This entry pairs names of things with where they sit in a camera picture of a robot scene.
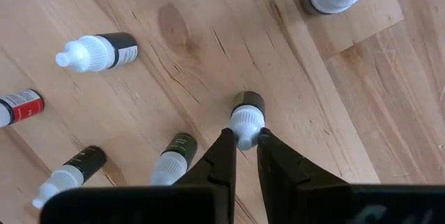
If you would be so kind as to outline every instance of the wood grain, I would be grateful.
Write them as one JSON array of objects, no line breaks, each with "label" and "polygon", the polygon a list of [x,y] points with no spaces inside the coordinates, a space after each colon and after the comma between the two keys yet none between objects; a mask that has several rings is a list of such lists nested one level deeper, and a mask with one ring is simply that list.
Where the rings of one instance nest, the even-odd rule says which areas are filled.
[{"label": "wood grain", "polygon": [[[198,140],[196,162],[242,90],[264,96],[277,136],[349,182],[443,183],[441,0],[360,0],[315,18],[301,14],[298,0],[0,6],[0,93],[34,88],[46,102],[44,113],[0,131],[1,154],[18,153],[19,166],[1,167],[14,175],[0,187],[15,201],[5,223],[36,219],[29,200],[39,184],[87,145],[109,157],[87,186],[148,185],[179,131]],[[83,74],[55,64],[66,41],[115,31],[136,37],[134,63]],[[235,220],[267,223],[255,151],[237,159]]]}]

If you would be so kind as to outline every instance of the light wood surface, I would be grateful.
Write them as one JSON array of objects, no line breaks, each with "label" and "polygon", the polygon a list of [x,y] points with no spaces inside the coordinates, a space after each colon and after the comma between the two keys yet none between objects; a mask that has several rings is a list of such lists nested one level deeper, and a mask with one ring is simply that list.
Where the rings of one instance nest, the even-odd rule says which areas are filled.
[{"label": "light wood surface", "polygon": [[[308,17],[298,0],[0,0],[0,93],[34,88],[44,113],[0,129],[0,221],[35,223],[39,185],[87,145],[110,162],[87,186],[148,185],[178,131],[198,160],[233,96],[266,100],[266,124],[349,182],[444,176],[443,0],[360,0]],[[100,73],[57,66],[81,35],[126,31],[138,59]],[[256,152],[238,151],[236,222],[267,223]]]}]

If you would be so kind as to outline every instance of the wooden floor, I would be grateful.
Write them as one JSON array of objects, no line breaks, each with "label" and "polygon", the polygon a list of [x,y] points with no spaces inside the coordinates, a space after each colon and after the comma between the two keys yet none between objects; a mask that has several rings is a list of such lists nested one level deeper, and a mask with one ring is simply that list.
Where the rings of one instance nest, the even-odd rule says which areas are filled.
[{"label": "wooden floor", "polygon": [[[298,0],[0,0],[0,93],[34,88],[43,114],[0,130],[0,221],[35,223],[39,185],[87,145],[110,162],[86,185],[148,185],[178,131],[197,158],[233,96],[266,100],[267,126],[349,182],[445,182],[444,0],[360,0],[310,18]],[[79,74],[68,40],[126,31],[138,60]],[[267,223],[256,152],[238,152],[236,222]]]}]

